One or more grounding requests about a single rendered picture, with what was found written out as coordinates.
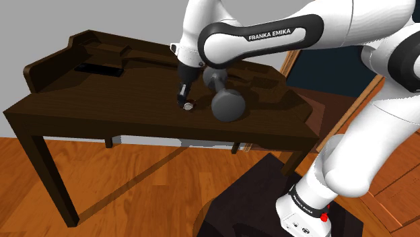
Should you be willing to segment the grey dumbbell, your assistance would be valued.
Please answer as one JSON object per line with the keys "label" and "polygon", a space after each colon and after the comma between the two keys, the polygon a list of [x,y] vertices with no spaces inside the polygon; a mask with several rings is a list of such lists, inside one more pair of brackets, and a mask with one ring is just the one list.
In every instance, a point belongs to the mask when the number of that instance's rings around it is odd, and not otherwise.
{"label": "grey dumbbell", "polygon": [[221,122],[232,122],[239,119],[246,108],[246,102],[242,95],[236,91],[227,89],[225,83],[228,73],[225,69],[206,67],[203,72],[203,82],[211,90],[216,91],[211,101],[213,116]]}

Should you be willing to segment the black flat tablet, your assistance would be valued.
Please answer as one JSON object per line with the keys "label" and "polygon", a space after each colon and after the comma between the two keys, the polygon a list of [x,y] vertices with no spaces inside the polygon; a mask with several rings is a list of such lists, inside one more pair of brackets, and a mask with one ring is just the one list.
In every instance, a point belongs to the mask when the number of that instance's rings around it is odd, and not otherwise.
{"label": "black flat tablet", "polygon": [[91,63],[81,63],[80,65],[76,66],[74,70],[84,73],[107,75],[112,77],[120,77],[124,72],[124,69],[122,68],[96,65]]}

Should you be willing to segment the dark wooden desk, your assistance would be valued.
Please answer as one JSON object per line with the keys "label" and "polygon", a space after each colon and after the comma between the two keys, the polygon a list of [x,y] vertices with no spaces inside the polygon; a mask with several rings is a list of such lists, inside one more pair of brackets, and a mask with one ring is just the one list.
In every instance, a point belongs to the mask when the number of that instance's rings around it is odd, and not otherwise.
{"label": "dark wooden desk", "polygon": [[[81,63],[124,69],[120,77],[75,71]],[[223,123],[213,117],[211,93],[192,85],[197,109],[178,107],[178,61],[168,46],[87,30],[66,48],[27,65],[30,94],[5,112],[25,153],[64,222],[79,216],[46,146],[46,137],[103,139],[119,135],[253,143],[292,152],[282,170],[294,171],[316,145],[307,126],[312,109],[272,67],[240,61],[229,69],[231,83],[248,99],[243,118]]]}

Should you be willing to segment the wood-framed dark blue door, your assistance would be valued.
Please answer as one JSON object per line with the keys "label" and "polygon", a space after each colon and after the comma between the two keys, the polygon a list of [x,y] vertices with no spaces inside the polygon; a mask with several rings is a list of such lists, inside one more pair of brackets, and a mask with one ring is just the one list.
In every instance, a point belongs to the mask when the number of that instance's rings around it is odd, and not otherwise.
{"label": "wood-framed dark blue door", "polygon": [[362,63],[360,46],[289,51],[279,72],[313,108],[306,121],[319,136],[313,152],[319,152],[332,135],[345,130],[382,81],[381,75]]}

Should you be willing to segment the dark robot stand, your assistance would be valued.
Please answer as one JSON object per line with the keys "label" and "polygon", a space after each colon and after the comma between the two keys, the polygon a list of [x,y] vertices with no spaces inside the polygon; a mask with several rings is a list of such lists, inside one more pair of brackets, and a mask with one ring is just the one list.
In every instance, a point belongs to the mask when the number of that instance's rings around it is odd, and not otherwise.
{"label": "dark robot stand", "polygon": [[312,207],[311,192],[325,190],[322,156],[309,171],[284,176],[267,154],[208,203],[197,237],[362,237],[363,222],[332,199]]}

